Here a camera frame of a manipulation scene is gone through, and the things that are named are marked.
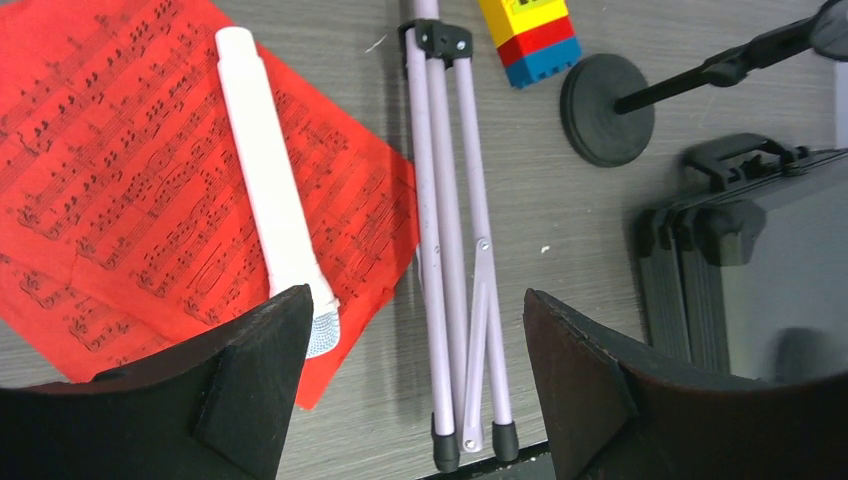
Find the white toy microphone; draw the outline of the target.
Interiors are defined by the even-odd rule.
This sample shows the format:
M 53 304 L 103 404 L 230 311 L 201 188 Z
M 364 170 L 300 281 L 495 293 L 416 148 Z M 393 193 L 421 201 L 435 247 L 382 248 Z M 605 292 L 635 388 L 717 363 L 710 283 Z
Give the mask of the white toy microphone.
M 322 273 L 284 141 L 265 63 L 246 28 L 215 33 L 217 70 L 251 211 L 274 296 L 295 285 L 311 289 L 308 359 L 341 340 L 340 302 Z

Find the black mic stand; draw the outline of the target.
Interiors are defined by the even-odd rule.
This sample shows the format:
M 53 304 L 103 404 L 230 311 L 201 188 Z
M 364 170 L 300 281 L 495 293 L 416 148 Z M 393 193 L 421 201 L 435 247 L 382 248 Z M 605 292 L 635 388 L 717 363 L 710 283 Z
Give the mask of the black mic stand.
M 738 85 L 753 70 L 769 68 L 806 50 L 847 60 L 847 3 L 827 1 L 814 15 L 720 52 L 693 69 L 649 85 L 627 58 L 591 55 L 566 75 L 560 92 L 562 128 L 574 151 L 603 168 L 626 165 L 648 146 L 654 105 L 703 87 Z

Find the red sheet music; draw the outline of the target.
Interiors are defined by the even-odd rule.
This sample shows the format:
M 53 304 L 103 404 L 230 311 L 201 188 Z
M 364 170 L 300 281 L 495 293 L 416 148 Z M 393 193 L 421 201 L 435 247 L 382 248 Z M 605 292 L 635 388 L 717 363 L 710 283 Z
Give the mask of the red sheet music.
M 176 344 L 135 316 L 6 254 L 1 319 L 72 382 Z
M 208 1 L 1 9 L 1 255 L 177 343 L 264 302 L 268 280 L 217 73 Z M 411 164 L 260 50 L 341 340 L 313 408 L 416 249 Z

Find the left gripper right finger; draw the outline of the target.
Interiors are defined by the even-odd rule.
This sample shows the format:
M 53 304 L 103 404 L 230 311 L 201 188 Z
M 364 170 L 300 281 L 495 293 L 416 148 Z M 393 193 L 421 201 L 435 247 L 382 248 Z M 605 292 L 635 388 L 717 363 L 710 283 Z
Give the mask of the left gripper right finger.
M 843 479 L 847 377 L 700 369 L 540 290 L 524 331 L 559 479 Z

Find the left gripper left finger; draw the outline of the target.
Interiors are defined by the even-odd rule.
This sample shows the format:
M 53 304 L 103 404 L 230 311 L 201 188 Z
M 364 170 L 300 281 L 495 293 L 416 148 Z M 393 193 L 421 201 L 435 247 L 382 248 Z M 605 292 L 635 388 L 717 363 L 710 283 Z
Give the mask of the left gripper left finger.
M 79 384 L 1 392 L 5 479 L 272 479 L 313 320 L 297 285 Z

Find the white music stand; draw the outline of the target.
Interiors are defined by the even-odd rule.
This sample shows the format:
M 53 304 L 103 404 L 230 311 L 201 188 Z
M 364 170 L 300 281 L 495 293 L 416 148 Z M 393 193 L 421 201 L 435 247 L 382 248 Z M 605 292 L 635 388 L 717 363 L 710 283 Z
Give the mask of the white music stand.
M 473 81 L 474 41 L 416 1 L 398 29 L 416 182 L 418 275 L 425 302 L 433 462 L 457 472 L 490 445 L 520 450 L 513 416 Z

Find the yellow red blue toy block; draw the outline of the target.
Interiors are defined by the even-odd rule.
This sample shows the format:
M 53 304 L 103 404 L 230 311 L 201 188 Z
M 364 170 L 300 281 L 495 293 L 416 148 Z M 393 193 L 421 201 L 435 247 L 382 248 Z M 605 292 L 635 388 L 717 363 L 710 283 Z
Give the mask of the yellow red blue toy block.
M 564 0 L 478 2 L 511 87 L 524 89 L 575 66 L 582 47 Z

